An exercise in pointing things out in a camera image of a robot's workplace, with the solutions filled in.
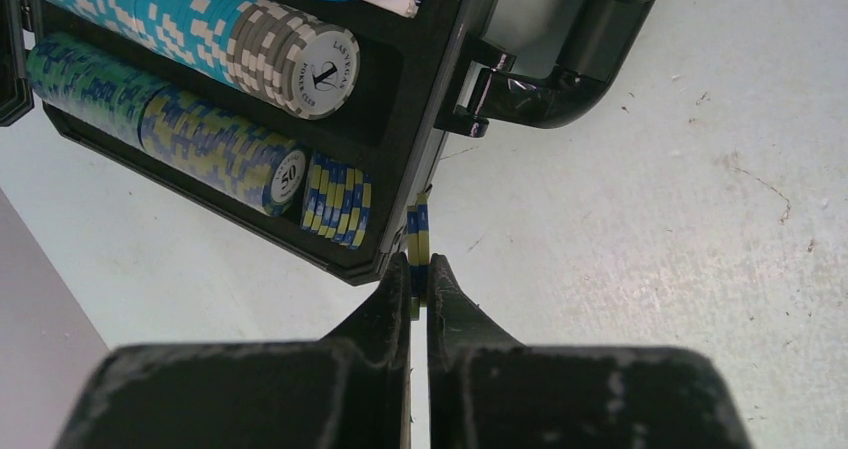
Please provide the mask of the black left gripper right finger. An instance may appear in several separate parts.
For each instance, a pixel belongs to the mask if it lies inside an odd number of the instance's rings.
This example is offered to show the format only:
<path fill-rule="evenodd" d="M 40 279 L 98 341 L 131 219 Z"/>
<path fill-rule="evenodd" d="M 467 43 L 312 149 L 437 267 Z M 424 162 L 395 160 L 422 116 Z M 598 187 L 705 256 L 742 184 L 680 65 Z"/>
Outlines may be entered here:
<path fill-rule="evenodd" d="M 748 448 L 719 371 L 666 346 L 526 345 L 429 265 L 430 437 L 435 448 Z"/>

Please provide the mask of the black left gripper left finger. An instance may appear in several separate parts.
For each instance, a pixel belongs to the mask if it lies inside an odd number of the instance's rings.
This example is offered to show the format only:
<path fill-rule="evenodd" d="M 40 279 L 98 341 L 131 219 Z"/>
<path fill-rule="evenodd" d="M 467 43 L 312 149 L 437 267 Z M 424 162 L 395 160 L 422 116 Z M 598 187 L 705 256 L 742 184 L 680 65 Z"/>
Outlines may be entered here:
<path fill-rule="evenodd" d="M 130 345 L 95 369 L 60 448 L 407 448 L 411 274 L 320 339 Z"/>

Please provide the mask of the blue poker chip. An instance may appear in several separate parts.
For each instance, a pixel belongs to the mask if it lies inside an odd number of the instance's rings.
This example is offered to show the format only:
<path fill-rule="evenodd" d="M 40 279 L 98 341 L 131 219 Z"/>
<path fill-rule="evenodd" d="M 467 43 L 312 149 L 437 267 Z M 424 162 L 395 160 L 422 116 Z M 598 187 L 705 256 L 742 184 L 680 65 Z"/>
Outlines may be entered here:
<path fill-rule="evenodd" d="M 420 318 L 426 305 L 427 279 L 430 264 L 428 193 L 420 193 L 414 204 L 407 207 L 407 260 L 411 277 L 410 317 Z"/>

